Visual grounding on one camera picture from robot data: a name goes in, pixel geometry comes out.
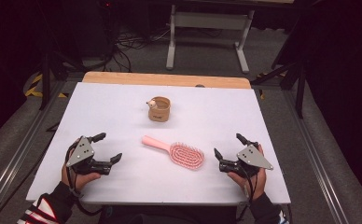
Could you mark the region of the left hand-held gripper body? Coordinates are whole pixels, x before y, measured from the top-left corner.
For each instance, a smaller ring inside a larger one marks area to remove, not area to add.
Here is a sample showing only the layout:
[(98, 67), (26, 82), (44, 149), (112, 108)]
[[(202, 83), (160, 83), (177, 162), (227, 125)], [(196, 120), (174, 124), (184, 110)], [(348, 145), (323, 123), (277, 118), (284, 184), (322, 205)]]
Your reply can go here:
[(90, 173), (109, 175), (112, 163), (110, 161), (96, 161), (93, 158), (95, 151), (91, 144), (87, 136), (81, 136), (79, 140), (71, 146), (74, 151), (66, 163), (67, 168), (71, 168), (79, 175), (87, 175)]

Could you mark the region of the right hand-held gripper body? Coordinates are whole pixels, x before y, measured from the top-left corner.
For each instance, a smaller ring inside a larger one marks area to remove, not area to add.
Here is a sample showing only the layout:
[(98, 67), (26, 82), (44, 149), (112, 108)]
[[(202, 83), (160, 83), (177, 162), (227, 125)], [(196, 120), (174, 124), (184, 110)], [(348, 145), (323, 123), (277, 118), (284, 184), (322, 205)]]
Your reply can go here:
[(259, 152), (257, 143), (246, 146), (236, 157), (236, 161), (229, 161), (223, 158), (224, 160), (219, 162), (219, 171), (223, 173), (233, 172), (243, 178), (247, 178), (256, 175), (260, 168), (273, 169), (273, 166)]

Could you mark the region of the pink hairbrush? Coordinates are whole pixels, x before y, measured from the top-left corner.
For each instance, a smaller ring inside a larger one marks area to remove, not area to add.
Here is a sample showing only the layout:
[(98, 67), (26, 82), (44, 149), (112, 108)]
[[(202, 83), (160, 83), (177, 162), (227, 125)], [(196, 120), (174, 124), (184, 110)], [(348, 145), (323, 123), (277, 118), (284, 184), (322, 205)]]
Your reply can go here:
[(142, 138), (142, 143), (150, 147), (155, 147), (167, 151), (170, 160), (173, 163), (188, 168), (190, 170), (197, 170), (204, 163), (204, 154), (201, 150), (195, 147), (190, 147), (180, 142), (167, 144), (145, 135)]

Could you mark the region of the beige cup with animal figure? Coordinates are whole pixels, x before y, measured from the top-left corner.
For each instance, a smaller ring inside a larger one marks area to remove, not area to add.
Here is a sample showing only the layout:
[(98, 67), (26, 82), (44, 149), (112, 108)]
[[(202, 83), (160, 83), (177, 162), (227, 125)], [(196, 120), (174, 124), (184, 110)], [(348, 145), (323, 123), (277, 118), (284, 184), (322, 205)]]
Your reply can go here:
[(149, 107), (148, 118), (157, 122), (165, 122), (170, 117), (171, 101), (162, 96), (156, 96), (146, 103)]

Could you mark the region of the person's right hand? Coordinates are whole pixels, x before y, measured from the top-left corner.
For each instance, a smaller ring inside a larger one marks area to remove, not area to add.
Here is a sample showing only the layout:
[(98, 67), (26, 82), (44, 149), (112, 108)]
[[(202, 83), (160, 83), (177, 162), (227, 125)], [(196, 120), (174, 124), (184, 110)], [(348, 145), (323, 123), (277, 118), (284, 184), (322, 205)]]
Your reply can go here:
[(263, 168), (260, 168), (258, 173), (250, 178), (242, 178), (233, 172), (229, 172), (228, 177), (240, 187), (249, 202), (255, 201), (265, 192), (267, 176)]

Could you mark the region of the person's left hand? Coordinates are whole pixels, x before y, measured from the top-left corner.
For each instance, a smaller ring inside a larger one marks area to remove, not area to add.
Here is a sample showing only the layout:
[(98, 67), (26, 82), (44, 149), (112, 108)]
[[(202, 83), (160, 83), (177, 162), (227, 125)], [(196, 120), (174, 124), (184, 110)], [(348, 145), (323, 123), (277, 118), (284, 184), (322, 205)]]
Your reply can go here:
[[(73, 149), (69, 147), (67, 149), (68, 155), (66, 156), (64, 162), (67, 163), (69, 157), (73, 154)], [(66, 164), (62, 168), (62, 178), (61, 182), (68, 188), (74, 189), (75, 191), (81, 192), (84, 187), (90, 182), (100, 179), (101, 175), (98, 173), (90, 173), (87, 175), (76, 175), (73, 170), (68, 171)]]

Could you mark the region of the yellow black hazard tape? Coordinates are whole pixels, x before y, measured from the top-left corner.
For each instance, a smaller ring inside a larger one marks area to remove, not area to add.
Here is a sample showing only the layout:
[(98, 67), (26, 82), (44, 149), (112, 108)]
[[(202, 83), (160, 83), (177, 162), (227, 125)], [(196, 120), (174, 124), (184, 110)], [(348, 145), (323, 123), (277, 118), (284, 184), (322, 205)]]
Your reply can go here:
[(43, 97), (43, 92), (38, 89), (38, 84), (43, 80), (42, 74), (37, 74), (30, 86), (28, 87), (27, 91), (24, 93), (25, 96), (34, 96), (34, 97)]
[[(260, 73), (257, 75), (257, 78), (261, 78), (261, 77), (265, 77), (267, 76), (268, 73)], [(280, 79), (283, 79), (285, 77), (286, 73), (281, 73), (279, 75), (276, 75), (275, 77), (273, 77), (275, 80), (280, 80)], [(259, 93), (259, 97), (261, 100), (265, 100), (265, 93), (263, 92), (262, 89), (259, 89), (258, 90), (258, 93)]]

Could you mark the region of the black metal stand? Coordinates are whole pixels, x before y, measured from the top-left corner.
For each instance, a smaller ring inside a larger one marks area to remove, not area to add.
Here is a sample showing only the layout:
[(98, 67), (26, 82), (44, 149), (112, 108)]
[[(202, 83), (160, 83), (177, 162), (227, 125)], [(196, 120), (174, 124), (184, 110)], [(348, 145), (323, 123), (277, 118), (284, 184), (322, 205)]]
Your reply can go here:
[(68, 63), (72, 68), (75, 68), (78, 72), (86, 73), (89, 69), (82, 63), (78, 63), (75, 60), (65, 56), (59, 51), (47, 51), (42, 54), (41, 60), (41, 72), (42, 72), (42, 88), (43, 96), (40, 109), (43, 110), (50, 101), (50, 75), (54, 75), (56, 80), (65, 81), (68, 77), (67, 69), (64, 63)]
[(290, 91), (293, 88), (294, 84), (297, 83), (295, 110), (298, 117), (302, 119), (302, 104), (306, 80), (306, 76), (304, 74), (304, 63), (306, 60), (306, 54), (304, 51), (297, 52), (297, 56), (295, 59), (289, 58), (285, 59), (282, 62), (286, 52), (294, 42), (295, 40), (293, 38), (293, 33), (290, 33), (284, 45), (281, 47), (278, 55), (275, 57), (274, 62), (272, 63), (272, 71), (264, 76), (257, 77), (256, 79), (251, 81), (250, 84), (252, 86), (259, 86), (272, 78), (284, 74), (285, 76), (279, 82), (279, 87), (283, 91)]

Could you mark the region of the person's lap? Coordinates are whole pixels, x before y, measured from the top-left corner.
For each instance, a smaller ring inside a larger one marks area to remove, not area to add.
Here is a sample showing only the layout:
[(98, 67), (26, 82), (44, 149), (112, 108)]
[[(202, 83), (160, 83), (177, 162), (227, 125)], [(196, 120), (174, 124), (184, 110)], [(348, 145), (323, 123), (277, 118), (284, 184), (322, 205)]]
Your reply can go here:
[(107, 205), (99, 224), (236, 224), (236, 207)]

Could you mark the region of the dark device with red light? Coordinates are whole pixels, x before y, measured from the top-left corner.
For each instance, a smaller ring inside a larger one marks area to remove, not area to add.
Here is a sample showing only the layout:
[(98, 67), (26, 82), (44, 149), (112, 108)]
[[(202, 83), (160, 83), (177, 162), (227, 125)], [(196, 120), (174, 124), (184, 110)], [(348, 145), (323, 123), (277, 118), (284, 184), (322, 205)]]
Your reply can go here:
[(115, 0), (96, 0), (99, 15), (102, 20), (107, 55), (116, 52), (119, 35), (118, 11)]

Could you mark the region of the aluminium floor rail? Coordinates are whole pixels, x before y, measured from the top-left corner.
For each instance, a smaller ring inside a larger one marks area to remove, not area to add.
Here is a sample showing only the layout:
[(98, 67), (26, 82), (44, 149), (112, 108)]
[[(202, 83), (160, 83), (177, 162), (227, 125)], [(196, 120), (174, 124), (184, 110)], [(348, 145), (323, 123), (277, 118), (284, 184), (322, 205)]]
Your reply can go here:
[(0, 203), (4, 199), (15, 175), (20, 170), (21, 164), (34, 142), (40, 126), (44, 122), (44, 119), (58, 95), (61, 93), (64, 85), (65, 81), (56, 81), (53, 84), (53, 89), (49, 92), (49, 101), (47, 102), (47, 105), (43, 109), (37, 109), (35, 112), (34, 119), (32, 120), (26, 134), (13, 150), (12, 158), (8, 162), (0, 161), (0, 164), (5, 165), (5, 169), (0, 173)]
[(299, 117), (299, 114), (297, 113), (297, 110), (294, 107), (293, 94), (290, 91), (284, 91), (283, 95), (285, 98), (286, 105), (288, 106), (291, 115), (293, 117), (293, 120), (296, 122), (298, 126), (298, 129), (300, 131), (300, 134), (302, 136), (306, 148), (307, 157), (313, 168), (314, 174), (316, 176), (320, 189), (326, 199), (329, 211), (333, 216), (335, 223), (350, 224), (341, 206), (340, 200), (334, 189), (332, 181), (327, 174), (327, 170), (325, 169), (324, 164), (322, 163), (317, 153), (316, 147), (313, 143), (313, 139), (307, 129), (307, 126), (304, 120)]

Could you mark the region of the grey metal table frame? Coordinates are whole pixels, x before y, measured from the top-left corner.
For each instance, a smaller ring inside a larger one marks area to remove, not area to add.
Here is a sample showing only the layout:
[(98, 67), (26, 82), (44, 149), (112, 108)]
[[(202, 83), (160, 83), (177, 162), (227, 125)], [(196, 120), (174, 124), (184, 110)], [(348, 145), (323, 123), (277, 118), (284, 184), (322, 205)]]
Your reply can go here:
[(168, 70), (174, 68), (176, 27), (239, 30), (241, 37), (239, 41), (234, 43), (234, 47), (242, 72), (248, 74), (250, 69), (244, 55), (244, 44), (250, 31), (254, 15), (254, 10), (249, 10), (245, 15), (182, 12), (178, 11), (175, 5), (172, 5), (170, 15), (170, 42), (166, 68)]

